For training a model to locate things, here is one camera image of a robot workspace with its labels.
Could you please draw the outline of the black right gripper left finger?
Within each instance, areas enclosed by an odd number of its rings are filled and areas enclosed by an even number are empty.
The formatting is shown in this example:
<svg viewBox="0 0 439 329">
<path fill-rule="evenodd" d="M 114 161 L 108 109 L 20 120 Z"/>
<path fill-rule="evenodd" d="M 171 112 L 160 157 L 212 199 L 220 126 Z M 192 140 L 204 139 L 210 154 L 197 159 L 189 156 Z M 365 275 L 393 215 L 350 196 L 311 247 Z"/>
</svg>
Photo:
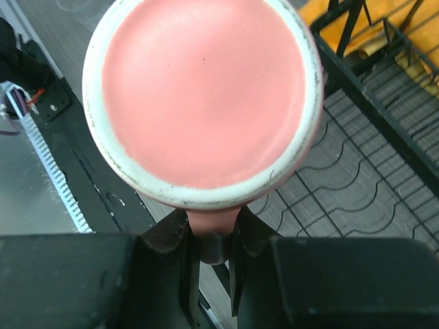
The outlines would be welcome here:
<svg viewBox="0 0 439 329">
<path fill-rule="evenodd" d="M 197 328 L 199 264 L 186 214 L 142 235 L 1 238 L 2 328 Z"/>
</svg>

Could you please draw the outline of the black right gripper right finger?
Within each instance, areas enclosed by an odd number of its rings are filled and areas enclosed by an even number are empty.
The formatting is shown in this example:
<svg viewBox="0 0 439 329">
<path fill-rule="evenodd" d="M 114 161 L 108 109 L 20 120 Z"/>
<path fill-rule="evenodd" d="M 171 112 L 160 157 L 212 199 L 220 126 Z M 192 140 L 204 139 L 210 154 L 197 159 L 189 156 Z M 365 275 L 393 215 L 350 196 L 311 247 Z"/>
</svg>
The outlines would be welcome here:
<svg viewBox="0 0 439 329">
<path fill-rule="evenodd" d="M 239 328 L 438 327 L 438 258 L 412 239 L 284 237 L 242 208 L 229 269 Z"/>
</svg>

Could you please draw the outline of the pink mug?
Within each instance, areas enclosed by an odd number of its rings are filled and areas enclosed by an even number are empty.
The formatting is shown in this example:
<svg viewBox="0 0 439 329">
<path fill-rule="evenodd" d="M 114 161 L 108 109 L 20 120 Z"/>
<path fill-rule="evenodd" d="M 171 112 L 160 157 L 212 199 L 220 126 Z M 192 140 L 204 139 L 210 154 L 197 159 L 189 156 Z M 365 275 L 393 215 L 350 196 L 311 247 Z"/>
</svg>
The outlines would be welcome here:
<svg viewBox="0 0 439 329">
<path fill-rule="evenodd" d="M 116 1 L 88 45 L 84 113 L 140 194 L 187 213 L 224 263 L 239 211 L 282 184 L 320 124 L 322 66 L 288 1 Z"/>
</svg>

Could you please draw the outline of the clear glass cup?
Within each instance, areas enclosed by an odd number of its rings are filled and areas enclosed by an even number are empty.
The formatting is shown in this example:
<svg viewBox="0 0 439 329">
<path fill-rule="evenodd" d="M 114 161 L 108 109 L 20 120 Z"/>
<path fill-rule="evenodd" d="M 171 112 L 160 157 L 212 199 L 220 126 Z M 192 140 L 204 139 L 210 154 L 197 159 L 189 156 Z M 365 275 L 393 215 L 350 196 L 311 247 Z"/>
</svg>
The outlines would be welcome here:
<svg viewBox="0 0 439 329">
<path fill-rule="evenodd" d="M 79 12 L 90 6 L 91 0 L 56 0 L 57 6 L 66 12 Z"/>
</svg>

